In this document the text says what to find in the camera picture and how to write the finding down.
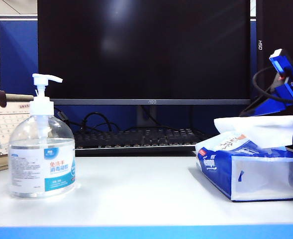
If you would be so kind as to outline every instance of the keyboard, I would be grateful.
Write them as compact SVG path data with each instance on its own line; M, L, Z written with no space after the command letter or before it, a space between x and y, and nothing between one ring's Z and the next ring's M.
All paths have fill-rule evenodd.
M77 132L74 137L76 156L195 151L195 144L206 139L188 128Z

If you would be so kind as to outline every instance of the cubicle wall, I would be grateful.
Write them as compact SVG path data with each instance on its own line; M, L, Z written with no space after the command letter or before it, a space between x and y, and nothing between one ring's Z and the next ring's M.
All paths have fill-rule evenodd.
M37 72L37 16L0 15L0 89L34 95Z

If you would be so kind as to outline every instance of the white pump head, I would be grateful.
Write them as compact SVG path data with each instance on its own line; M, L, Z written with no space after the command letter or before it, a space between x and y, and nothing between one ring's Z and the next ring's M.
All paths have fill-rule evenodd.
M53 102L45 96L48 81L62 82L62 79L51 75L32 74L34 85L37 86L37 96L30 101L30 114L32 116L52 116L54 114Z

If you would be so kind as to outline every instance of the white desk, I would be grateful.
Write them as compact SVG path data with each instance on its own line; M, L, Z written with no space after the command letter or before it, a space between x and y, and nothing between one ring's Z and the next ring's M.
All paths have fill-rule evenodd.
M234 203L195 157L79 157L76 187L47 199L7 191L0 172L0 227L293 224L293 201Z

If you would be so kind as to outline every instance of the black cable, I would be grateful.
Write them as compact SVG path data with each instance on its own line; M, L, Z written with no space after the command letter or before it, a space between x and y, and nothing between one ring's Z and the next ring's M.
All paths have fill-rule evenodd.
M148 117L149 117L149 118L150 118L155 124L157 124L158 126L161 125L156 119L154 119L154 118L151 116L150 112L149 112L147 109L145 109L144 106L140 105L140 107L141 107L142 110L145 112L145 114L147 114L147 116L148 116Z
M55 110L58 111L58 116L60 117L60 119L66 123L68 126L70 126L70 124L73 124L73 125L76 125L76 126L83 126L82 124L79 124L79 123L76 123L76 122L72 122L68 119L68 117L63 113L63 111L61 111L60 109L58 109L57 107L54 107ZM98 129L95 129L95 128L92 128L92 127L89 127L89 126L86 126L87 128L91 129L92 130L95 130L97 132L102 132L101 130L98 130Z
M95 130L96 127L99 127L99 126L104 125L104 124L107 124L107 123L106 123L106 122L105 122L105 123L99 123L99 124L95 125L95 126L93 127L93 129ZM120 128L116 123L110 122L110 124L114 125L118 131L121 131L121 128Z
M87 119L88 119L88 117L90 117L92 115L101 116L105 120L105 123L107 124L108 130L112 131L112 127L111 127L111 124L110 124L109 120L105 117L105 115L103 115L103 114L101 114L99 112L91 112L91 113L89 113L89 114L87 114L85 116L85 118L82 120L84 130L86 130L86 127L87 127Z
M270 67L267 67L267 68L264 68L260 71L258 71L252 78L252 85L256 88L256 90L263 96L267 97L267 98L270 98L270 99L273 99L275 101L279 101L279 102L282 102L282 103L287 103L287 104L293 104L293 100L290 100L290 99L285 99L285 98L280 98L280 97L277 97L277 96L273 96L269 93L267 93L266 91L264 91L263 89L261 89L258 84L257 84L257 77L261 74L261 73L264 73L265 71L269 70L269 69L272 69L273 67L270 66Z

